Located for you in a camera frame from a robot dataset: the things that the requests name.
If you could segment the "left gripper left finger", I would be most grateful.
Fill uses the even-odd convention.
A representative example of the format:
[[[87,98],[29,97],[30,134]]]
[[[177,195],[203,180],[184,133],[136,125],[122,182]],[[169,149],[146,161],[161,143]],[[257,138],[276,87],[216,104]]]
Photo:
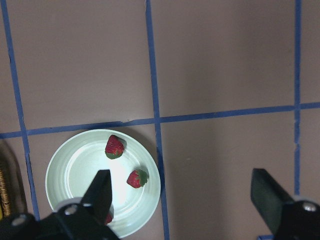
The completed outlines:
[[[106,225],[112,205],[112,181],[109,169],[99,170],[81,199],[81,205],[101,225]]]

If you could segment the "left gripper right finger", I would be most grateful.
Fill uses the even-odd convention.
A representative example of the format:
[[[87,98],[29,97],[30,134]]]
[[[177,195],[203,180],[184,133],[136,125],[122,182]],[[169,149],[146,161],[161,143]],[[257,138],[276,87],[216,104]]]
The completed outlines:
[[[273,235],[280,228],[283,208],[295,202],[264,168],[252,170],[250,199]]]

